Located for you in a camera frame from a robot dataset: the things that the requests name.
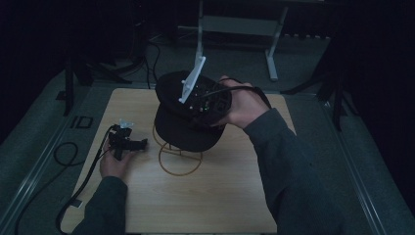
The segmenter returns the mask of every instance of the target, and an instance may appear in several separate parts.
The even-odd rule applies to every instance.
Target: small black object
[[[141,141],[132,141],[129,139],[132,131],[131,128],[121,128],[119,125],[115,125],[113,130],[115,133],[109,133],[110,146],[111,149],[115,150],[114,157],[117,160],[121,160],[123,150],[137,151],[144,150],[146,148],[147,139],[143,139]]]

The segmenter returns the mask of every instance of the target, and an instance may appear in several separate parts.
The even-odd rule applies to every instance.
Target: gray sleeve
[[[72,234],[125,234],[126,196],[127,186],[121,179],[103,178]]]
[[[312,151],[272,109],[244,131],[257,154],[266,204],[278,234],[343,234],[345,219],[323,187]]]

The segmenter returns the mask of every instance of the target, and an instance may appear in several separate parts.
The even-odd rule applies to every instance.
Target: metal stand
[[[284,20],[287,16],[288,7],[284,7],[279,21],[253,20],[226,18],[204,15],[204,0],[199,1],[199,27],[198,27],[198,48],[196,50],[196,60],[203,56],[203,32],[218,31],[229,33],[253,34],[272,36],[273,41],[269,49],[265,50],[266,63],[268,64],[269,77],[271,81],[278,80],[277,70],[274,63],[275,48],[281,35]]]

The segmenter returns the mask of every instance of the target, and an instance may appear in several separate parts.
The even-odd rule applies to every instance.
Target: person's right hand
[[[251,86],[249,83],[239,83],[233,79],[226,79],[222,76],[219,82],[225,86]],[[258,94],[251,90],[239,89],[232,90],[232,105],[228,114],[217,124],[234,124],[240,128],[245,128],[263,113],[269,110],[268,106],[262,101]]]

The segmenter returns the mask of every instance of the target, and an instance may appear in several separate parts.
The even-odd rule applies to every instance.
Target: black cable
[[[105,136],[104,136],[104,138],[103,138],[103,140],[102,140],[102,142],[101,142],[101,145],[100,145],[100,148],[98,149],[98,151],[97,151],[97,154],[96,154],[96,156],[95,156],[95,159],[94,159],[94,161],[92,162],[92,165],[89,167],[89,171],[88,171],[88,173],[86,174],[86,177],[85,177],[85,179],[83,180],[83,182],[82,182],[82,184],[80,185],[80,187],[79,187],[79,189],[76,191],[76,193],[74,193],[73,194],[73,196],[72,197],[70,197],[70,199],[64,204],[64,206],[61,208],[61,210],[59,211],[59,213],[58,213],[58,215],[56,216],[56,219],[55,219],[55,226],[56,226],[56,228],[58,229],[58,231],[61,233],[61,234],[67,234],[66,232],[64,232],[64,231],[62,231],[62,229],[61,229],[61,221],[62,221],[62,219],[63,219],[63,217],[64,217],[64,213],[67,211],[67,208],[75,201],[75,199],[79,196],[79,194],[83,191],[83,189],[85,188],[85,186],[86,186],[86,184],[88,183],[88,181],[89,181],[89,179],[91,178],[91,176],[92,176],[92,173],[94,172],[94,169],[95,169],[95,166],[96,166],[96,164],[97,164],[97,162],[98,162],[98,160],[100,160],[101,159],[101,157],[103,157],[104,155],[105,155],[105,153],[107,153],[107,152],[104,152],[103,154],[101,154],[101,152],[102,152],[102,149],[103,149],[103,147],[104,147],[104,143],[105,143],[105,141],[107,140],[107,137],[108,137],[108,135],[109,135],[109,133],[110,133],[110,131],[113,129],[115,127],[115,125],[112,125],[110,128],[108,128],[108,130],[107,130],[107,132],[106,132],[106,134],[105,134]]]
[[[225,91],[231,91],[231,90],[251,90],[251,91],[257,93],[257,89],[258,88],[251,87],[251,86],[232,86],[232,87],[223,88],[221,90],[216,90],[216,91],[209,92],[209,93],[203,95],[202,98],[207,98],[209,96],[216,95],[216,94],[219,94],[219,93],[222,93],[222,92],[225,92]]]
[[[241,84],[243,83],[242,81],[240,81],[240,80],[238,80],[236,78],[233,78],[233,77],[220,78],[219,82],[224,81],[224,80],[234,80],[234,81],[236,81],[238,83],[241,83]]]
[[[126,79],[128,76],[131,76],[132,74],[134,74],[135,72],[137,72],[137,71],[139,71],[140,69],[142,69],[143,68],[143,66],[144,66],[144,60],[145,60],[145,58],[143,57],[143,59],[141,60],[141,62],[140,62],[140,65],[139,65],[139,67],[136,67],[136,69],[135,70],[133,70],[133,71],[130,71],[129,73],[127,73],[127,74],[122,74],[122,77],[124,78],[124,79]]]
[[[156,43],[149,42],[149,44],[150,44],[150,45],[152,45],[152,46],[154,46],[154,47],[156,47],[156,49],[158,50],[158,53],[157,53],[157,56],[156,56],[156,60],[155,60],[155,62],[153,63],[153,69],[152,69],[152,72],[153,72],[153,78],[155,79],[155,82],[157,83],[159,80],[158,80],[158,78],[157,78],[157,76],[156,76],[156,64],[157,64],[157,62],[158,62],[158,60],[159,60],[161,50],[160,50],[160,47],[159,47]]]
[[[72,158],[70,159],[70,161],[69,161],[69,163],[67,163],[67,164],[63,164],[61,161],[58,161],[57,160],[57,152],[58,152],[58,150],[61,148],[61,147],[63,147],[64,145],[72,145],[73,147],[74,147],[74,149],[75,149],[75,152],[73,153],[73,156],[72,156]],[[55,149],[55,151],[54,151],[54,158],[55,158],[55,160],[58,162],[58,164],[59,165],[63,165],[64,166],[64,168],[63,169],[61,169],[61,171],[59,171],[54,177],[52,177],[45,185],[43,185],[43,187],[41,187],[40,189],[39,189],[39,191],[37,191],[37,193],[36,194],[34,194],[31,198],[30,198],[30,200],[24,205],[24,207],[23,207],[23,209],[22,209],[22,211],[21,211],[21,213],[19,214],[19,216],[18,216],[18,218],[17,218],[17,221],[16,221],[16,224],[15,224],[15,235],[19,235],[19,225],[20,225],[20,222],[21,222],[21,220],[22,220],[22,217],[23,217],[23,215],[24,215],[24,213],[25,213],[25,211],[27,210],[27,208],[30,206],[30,204],[34,201],[34,199],[36,199],[37,198],[37,196],[39,196],[39,194],[41,193],[41,192],[43,192],[43,190],[45,190],[53,181],[55,181],[68,167],[70,167],[70,166],[74,166],[74,165],[81,165],[81,164],[83,164],[83,162],[80,162],[80,163],[77,163],[77,164],[73,164],[73,161],[75,160],[75,158],[76,158],[76,156],[77,156],[77,153],[78,153],[78,147],[76,146],[76,144],[75,143],[73,143],[73,142],[65,142],[65,143],[62,143],[62,144],[60,144],[58,147],[56,147],[56,149]]]
[[[149,68],[149,62],[147,61],[147,58],[144,58],[144,63],[147,67],[147,76],[146,76],[146,80],[147,80],[147,87],[149,89],[151,89],[150,87],[150,68]]]
[[[118,68],[118,69],[114,69],[112,71],[115,72],[116,74],[123,75],[124,77],[126,77],[129,74],[124,75],[123,73],[126,73],[128,71],[132,71],[132,70],[135,69],[133,72],[130,73],[130,74],[132,74],[132,73],[140,70],[143,67],[144,57],[143,58],[142,57],[137,57],[137,58],[134,58],[134,59],[130,59],[130,61],[131,61],[131,65],[126,66],[126,67],[122,67],[122,68]]]

